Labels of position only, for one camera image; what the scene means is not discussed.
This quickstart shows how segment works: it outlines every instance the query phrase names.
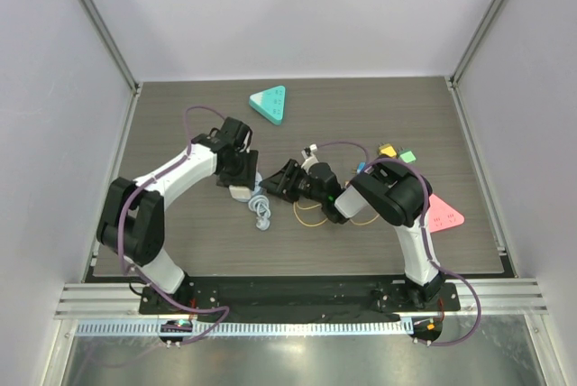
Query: gray tabletop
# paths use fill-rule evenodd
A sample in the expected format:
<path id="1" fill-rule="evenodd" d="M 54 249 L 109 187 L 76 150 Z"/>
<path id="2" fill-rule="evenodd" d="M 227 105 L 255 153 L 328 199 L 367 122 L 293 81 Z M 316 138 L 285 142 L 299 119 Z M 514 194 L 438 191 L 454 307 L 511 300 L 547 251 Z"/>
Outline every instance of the gray tabletop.
<path id="1" fill-rule="evenodd" d="M 284 85 L 285 117 L 276 126 L 248 105 L 249 95 Z M 442 78 L 289 79 L 146 83 L 136 106 L 120 174 L 144 175 L 181 152 L 182 110 L 209 105 L 247 123 L 259 172 L 268 177 L 311 143 L 354 140 L 374 153 L 381 142 L 411 149 L 434 192 L 465 216 L 465 223 L 433 235 L 440 262 L 458 272 L 501 272 L 496 244 L 473 175 L 470 158 Z M 193 133 L 220 127 L 214 115 L 198 111 Z M 335 146 L 318 153 L 345 181 L 362 152 Z M 380 274 L 403 272 L 397 237 L 384 221 L 366 226 L 302 226 L 292 206 L 272 198 L 271 225 L 262 232 L 246 204 L 205 179 L 167 211 L 166 248 L 192 275 Z M 300 212 L 310 223 L 318 209 Z M 358 221 L 370 219 L 368 208 Z M 96 274 L 118 274 L 118 261 L 101 248 Z"/>

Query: blue object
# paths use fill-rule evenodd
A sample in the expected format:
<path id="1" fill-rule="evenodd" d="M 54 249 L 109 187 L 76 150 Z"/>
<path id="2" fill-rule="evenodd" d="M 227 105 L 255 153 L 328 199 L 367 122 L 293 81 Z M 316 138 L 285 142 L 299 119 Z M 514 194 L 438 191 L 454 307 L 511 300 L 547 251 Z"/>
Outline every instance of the blue object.
<path id="1" fill-rule="evenodd" d="M 279 125 L 285 112 L 286 92 L 284 86 L 269 88 L 249 97 L 249 105 L 271 123 Z"/>

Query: green block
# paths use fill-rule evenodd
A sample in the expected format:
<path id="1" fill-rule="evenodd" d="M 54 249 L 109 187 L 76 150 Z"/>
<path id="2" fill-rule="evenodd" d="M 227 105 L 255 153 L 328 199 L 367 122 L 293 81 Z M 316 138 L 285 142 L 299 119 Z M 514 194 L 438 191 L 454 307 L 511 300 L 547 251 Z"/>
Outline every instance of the green block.
<path id="1" fill-rule="evenodd" d="M 413 163 L 417 160 L 417 156 L 411 150 L 403 150 L 398 158 L 405 163 Z"/>

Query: pink object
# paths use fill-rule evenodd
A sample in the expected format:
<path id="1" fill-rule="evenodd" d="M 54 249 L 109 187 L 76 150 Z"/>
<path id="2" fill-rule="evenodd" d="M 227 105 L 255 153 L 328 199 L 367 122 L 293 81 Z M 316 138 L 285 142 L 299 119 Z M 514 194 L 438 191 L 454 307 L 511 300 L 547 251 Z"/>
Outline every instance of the pink object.
<path id="1" fill-rule="evenodd" d="M 465 218 L 437 195 L 429 197 L 429 229 L 431 233 L 462 225 Z"/>

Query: wall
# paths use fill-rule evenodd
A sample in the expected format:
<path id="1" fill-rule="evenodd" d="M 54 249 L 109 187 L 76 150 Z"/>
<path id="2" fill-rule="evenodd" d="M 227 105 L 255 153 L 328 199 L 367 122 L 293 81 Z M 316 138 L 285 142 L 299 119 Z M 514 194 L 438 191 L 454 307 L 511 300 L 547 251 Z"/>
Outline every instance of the wall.
<path id="1" fill-rule="evenodd" d="M 0 372 L 38 384 L 130 97 L 77 0 L 0 0 Z"/>
<path id="2" fill-rule="evenodd" d="M 140 80 L 452 73 L 490 0 L 95 0 Z"/>
<path id="3" fill-rule="evenodd" d="M 522 275 L 577 359 L 577 4 L 508 0 L 461 91 Z M 572 368 L 574 363 L 566 363 Z M 577 384 L 573 377 L 570 384 Z"/>

